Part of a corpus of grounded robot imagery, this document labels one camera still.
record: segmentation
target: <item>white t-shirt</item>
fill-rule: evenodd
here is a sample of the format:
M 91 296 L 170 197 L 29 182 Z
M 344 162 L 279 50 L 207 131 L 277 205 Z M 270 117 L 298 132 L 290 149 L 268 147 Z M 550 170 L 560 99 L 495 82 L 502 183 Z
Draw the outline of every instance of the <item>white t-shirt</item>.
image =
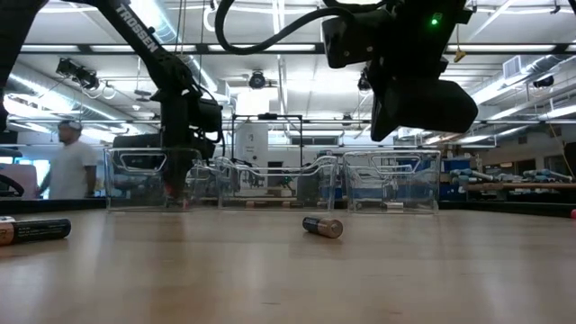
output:
M 50 199 L 82 199 L 86 195 L 85 167 L 95 167 L 98 156 L 79 140 L 65 146 L 50 161 Z

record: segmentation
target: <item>security camera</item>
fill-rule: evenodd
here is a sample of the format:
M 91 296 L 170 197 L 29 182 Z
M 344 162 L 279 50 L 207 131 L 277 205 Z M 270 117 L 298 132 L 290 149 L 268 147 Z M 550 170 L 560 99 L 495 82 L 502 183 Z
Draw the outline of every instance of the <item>security camera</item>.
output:
M 266 86 L 266 78 L 264 77 L 264 73 L 262 71 L 254 71 L 252 72 L 252 76 L 248 80 L 248 85 L 252 89 L 262 89 Z

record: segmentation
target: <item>metal frame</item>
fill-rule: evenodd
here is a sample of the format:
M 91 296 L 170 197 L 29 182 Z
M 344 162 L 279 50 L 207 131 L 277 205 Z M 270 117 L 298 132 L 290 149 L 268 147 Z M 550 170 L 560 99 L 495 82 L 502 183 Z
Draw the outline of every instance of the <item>metal frame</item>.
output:
M 254 44 L 236 43 L 236 46 L 246 46 Z M 324 43 L 282 43 L 282 47 L 272 47 L 260 54 L 273 55 L 302 55 L 302 54 L 326 54 Z M 460 43 L 460 48 L 466 51 L 466 55 L 558 55 L 576 54 L 574 43 Z M 448 43 L 445 54 L 456 54 L 458 44 Z M 178 45 L 182 48 L 182 54 L 186 55 L 232 55 L 221 49 L 217 43 L 186 43 Z M 36 55 L 136 55 L 134 50 L 126 44 L 24 44 L 21 54 Z
M 230 150 L 230 156 L 231 158 L 234 158 L 234 125 L 236 124 L 236 119 L 237 118 L 247 118 L 244 122 L 248 122 L 250 121 L 250 118 L 256 117 L 259 121 L 265 121 L 266 123 L 277 123 L 277 122 L 281 122 L 281 123 L 289 123 L 293 126 L 293 123 L 288 119 L 288 118 L 298 118 L 298 120 L 300 121 L 300 129 L 298 130 L 298 132 L 300 133 L 300 167 L 303 167 L 304 165 L 304 157 L 303 157 L 303 137 L 302 137 L 302 133 L 303 133 L 303 118 L 302 115 L 300 114 L 265 114 L 266 117 L 264 117 L 264 115 L 241 115 L 241 114 L 232 114 L 232 134 L 231 134 L 231 150 Z M 278 118 L 284 118 L 284 121 L 278 121 Z
M 303 119 L 301 115 L 277 115 L 278 117 L 286 117 L 289 118 L 298 118 L 300 116 L 300 125 L 301 130 L 303 124 L 341 124 L 342 122 L 351 123 L 351 124 L 370 124 L 370 120 L 331 120 L 331 119 Z M 238 117 L 257 117 L 255 115 L 232 115 L 232 119 L 222 120 L 222 124 L 231 123 L 232 127 L 236 122 L 243 122 L 237 121 Z M 8 118 L 9 122 L 14 123 L 16 126 L 18 122 L 34 122 L 34 123 L 44 123 L 44 124 L 58 124 L 61 120 L 43 120 L 43 119 L 14 119 Z M 119 124 L 119 123 L 128 123 L 128 124 L 152 124 L 152 125 L 159 125 L 160 121 L 145 121 L 145 120 L 105 120 L 105 121 L 97 121 L 97 120 L 85 120 L 81 121 L 83 124 Z M 295 125 L 291 121 L 287 120 L 256 120 L 252 122 L 264 122 L 269 124 L 291 124 L 292 126 Z M 546 121 L 500 121 L 500 120 L 476 120 L 473 122 L 474 124 L 481 124 L 481 125 L 538 125 L 538 124 L 552 124 L 552 125 L 574 125 L 576 124 L 576 119 L 553 119 L 553 120 L 546 120 Z

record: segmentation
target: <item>black robotic arm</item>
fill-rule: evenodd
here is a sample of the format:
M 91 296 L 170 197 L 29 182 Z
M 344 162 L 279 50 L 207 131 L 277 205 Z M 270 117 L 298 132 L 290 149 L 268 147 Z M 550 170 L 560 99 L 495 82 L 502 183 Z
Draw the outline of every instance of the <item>black robotic arm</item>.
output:
M 167 153 L 167 167 L 163 177 L 166 188 L 177 198 L 184 187 L 186 172 L 192 166 L 191 154 L 186 149 L 198 143 L 190 126 L 195 126 L 201 133 L 217 131 L 221 138 L 221 107 L 213 100 L 201 98 L 202 89 L 194 81 L 189 67 L 158 43 L 153 36 L 154 30 L 147 28 L 130 8 L 130 0 L 64 1 L 96 7 L 146 65 L 150 78 L 157 86 L 157 92 L 150 99 L 160 102 L 161 107 L 160 145 L 162 148 L 173 149 Z M 3 48 L 5 53 L 0 58 L 0 100 L 4 98 L 3 90 L 34 17 L 46 2 L 0 2 L 0 43 L 6 45 Z M 0 131 L 5 129 L 6 116 L 4 107 L 0 105 Z

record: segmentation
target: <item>copper-top battery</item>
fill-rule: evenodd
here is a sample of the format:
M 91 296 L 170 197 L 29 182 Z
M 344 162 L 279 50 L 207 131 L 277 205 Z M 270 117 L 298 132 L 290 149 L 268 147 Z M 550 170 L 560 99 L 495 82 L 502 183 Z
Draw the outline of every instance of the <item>copper-top battery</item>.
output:
M 321 219 L 316 217 L 304 217 L 302 226 L 310 233 L 318 234 L 327 238 L 336 239 L 344 231 L 344 225 L 339 220 Z
M 70 220 L 0 221 L 0 246 L 48 239 L 70 234 Z

